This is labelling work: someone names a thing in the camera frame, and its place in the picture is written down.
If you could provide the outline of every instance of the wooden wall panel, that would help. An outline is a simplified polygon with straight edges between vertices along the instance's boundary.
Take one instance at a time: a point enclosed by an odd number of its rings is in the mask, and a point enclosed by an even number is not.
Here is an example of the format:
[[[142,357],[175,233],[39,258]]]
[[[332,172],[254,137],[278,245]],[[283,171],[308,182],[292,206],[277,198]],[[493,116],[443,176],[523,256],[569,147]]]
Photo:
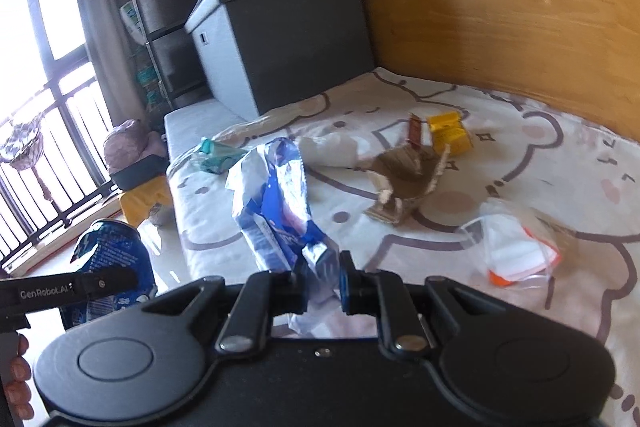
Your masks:
[[[380,65],[524,94],[640,140],[640,0],[366,0]]]

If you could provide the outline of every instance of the drawer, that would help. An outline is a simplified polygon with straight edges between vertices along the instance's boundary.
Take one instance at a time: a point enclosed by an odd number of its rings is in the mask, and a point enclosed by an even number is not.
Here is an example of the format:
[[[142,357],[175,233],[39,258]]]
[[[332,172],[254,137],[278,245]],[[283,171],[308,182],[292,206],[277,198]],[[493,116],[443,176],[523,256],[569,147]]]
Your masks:
[[[176,30],[150,44],[169,94],[206,83],[193,39],[186,31]]]
[[[153,33],[184,24],[191,13],[195,0],[136,0],[147,37]]]

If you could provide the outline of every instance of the hand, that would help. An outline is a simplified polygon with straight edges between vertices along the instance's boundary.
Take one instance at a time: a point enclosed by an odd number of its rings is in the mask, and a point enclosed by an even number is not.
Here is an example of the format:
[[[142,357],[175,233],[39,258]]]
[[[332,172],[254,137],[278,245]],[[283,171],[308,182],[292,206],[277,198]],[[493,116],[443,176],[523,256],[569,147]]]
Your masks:
[[[29,341],[25,336],[20,335],[20,343],[18,344],[19,356],[15,357],[11,363],[11,374],[14,377],[14,381],[4,387],[4,395],[7,402],[14,406],[16,414],[22,420],[33,418],[33,407],[29,404],[31,389],[26,383],[31,378],[31,367],[22,357],[28,348]]]

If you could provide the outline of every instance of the crushed can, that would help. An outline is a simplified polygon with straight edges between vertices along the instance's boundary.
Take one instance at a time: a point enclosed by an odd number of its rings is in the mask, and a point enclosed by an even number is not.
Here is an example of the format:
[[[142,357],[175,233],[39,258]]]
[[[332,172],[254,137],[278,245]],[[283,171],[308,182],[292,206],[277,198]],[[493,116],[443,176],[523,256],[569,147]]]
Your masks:
[[[108,266],[130,267],[136,272],[138,286],[117,295],[60,308],[65,330],[148,301],[158,290],[151,259],[138,230],[116,219],[94,221],[78,238],[70,263],[69,272],[82,273]]]

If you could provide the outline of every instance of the clear plastic bag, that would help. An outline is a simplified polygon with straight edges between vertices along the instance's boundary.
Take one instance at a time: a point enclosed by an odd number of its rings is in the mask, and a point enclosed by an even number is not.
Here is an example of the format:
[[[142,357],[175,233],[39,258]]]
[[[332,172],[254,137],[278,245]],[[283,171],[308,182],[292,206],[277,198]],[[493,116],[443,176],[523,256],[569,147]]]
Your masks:
[[[496,286],[544,287],[561,261],[553,229],[513,201],[488,198],[460,232],[473,262]]]

